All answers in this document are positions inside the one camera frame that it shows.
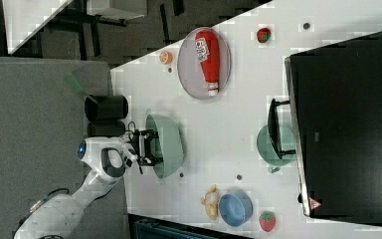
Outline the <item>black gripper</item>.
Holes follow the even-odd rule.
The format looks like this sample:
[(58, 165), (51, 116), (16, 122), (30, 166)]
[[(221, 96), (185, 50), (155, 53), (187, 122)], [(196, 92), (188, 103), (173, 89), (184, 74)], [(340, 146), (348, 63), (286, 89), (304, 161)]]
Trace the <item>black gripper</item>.
[(155, 166), (163, 162), (163, 157), (149, 158), (150, 153), (147, 143), (149, 137), (159, 138), (158, 131), (154, 129), (139, 131), (136, 129), (132, 133), (132, 140), (130, 143), (138, 156), (137, 162), (140, 166)]

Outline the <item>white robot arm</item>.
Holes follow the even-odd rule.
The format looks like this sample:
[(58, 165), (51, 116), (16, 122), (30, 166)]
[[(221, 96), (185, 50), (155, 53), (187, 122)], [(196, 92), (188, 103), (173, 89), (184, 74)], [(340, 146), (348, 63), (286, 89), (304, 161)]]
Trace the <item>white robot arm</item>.
[(30, 208), (13, 239), (67, 239), (81, 222), (86, 208), (106, 196), (134, 163), (154, 166), (162, 161), (151, 151), (162, 136), (155, 130), (125, 136), (94, 136), (79, 145), (78, 157), (91, 169), (73, 194), (48, 195)]

